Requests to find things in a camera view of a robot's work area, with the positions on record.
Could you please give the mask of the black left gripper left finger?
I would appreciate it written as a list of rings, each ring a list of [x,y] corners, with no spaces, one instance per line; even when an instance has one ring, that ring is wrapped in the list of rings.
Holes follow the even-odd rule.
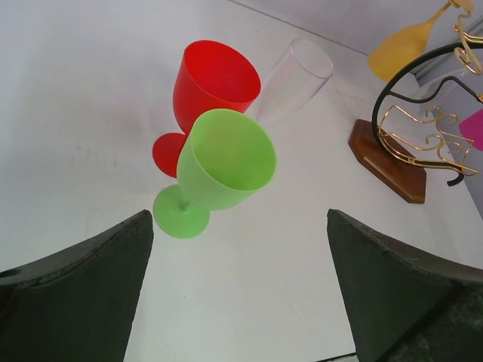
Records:
[[[122,361],[154,240],[142,210],[1,273],[3,361]]]

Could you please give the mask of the green wine glass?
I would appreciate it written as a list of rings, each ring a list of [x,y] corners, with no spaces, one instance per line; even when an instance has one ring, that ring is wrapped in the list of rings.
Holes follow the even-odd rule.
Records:
[[[264,188],[277,166],[274,144],[252,118],[212,109],[196,120],[180,152],[177,184],[153,204],[158,227],[173,238],[200,235],[211,212],[237,206]]]

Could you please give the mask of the clear wine glass front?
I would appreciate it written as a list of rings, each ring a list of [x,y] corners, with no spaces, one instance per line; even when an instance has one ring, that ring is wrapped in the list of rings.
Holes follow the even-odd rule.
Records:
[[[333,74],[333,63],[319,45],[296,38],[263,80],[247,115],[263,125],[284,121],[302,109]]]

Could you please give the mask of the red wine glass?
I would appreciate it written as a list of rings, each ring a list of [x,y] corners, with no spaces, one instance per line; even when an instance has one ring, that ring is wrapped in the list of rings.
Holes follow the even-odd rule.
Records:
[[[188,44],[172,97],[181,132],[165,133],[154,142],[152,156],[158,169],[175,178],[180,151],[195,120],[212,109],[243,113],[259,96],[261,87],[257,70],[236,49],[208,39]]]

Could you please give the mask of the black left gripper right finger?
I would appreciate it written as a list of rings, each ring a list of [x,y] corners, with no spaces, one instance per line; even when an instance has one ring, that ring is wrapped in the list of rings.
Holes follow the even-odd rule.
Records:
[[[480,361],[482,271],[328,211],[328,242],[360,361]]]

